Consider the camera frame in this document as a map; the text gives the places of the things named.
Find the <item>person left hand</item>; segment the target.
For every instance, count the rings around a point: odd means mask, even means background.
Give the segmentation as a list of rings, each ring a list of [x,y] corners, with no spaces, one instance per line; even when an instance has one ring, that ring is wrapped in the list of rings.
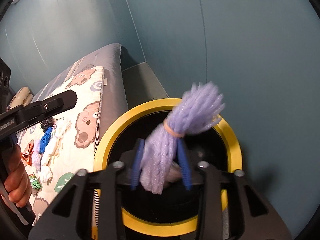
[[[32,188],[25,167],[21,161],[21,148],[14,145],[2,153],[8,177],[4,187],[8,191],[9,201],[17,207],[25,207],[29,201]]]

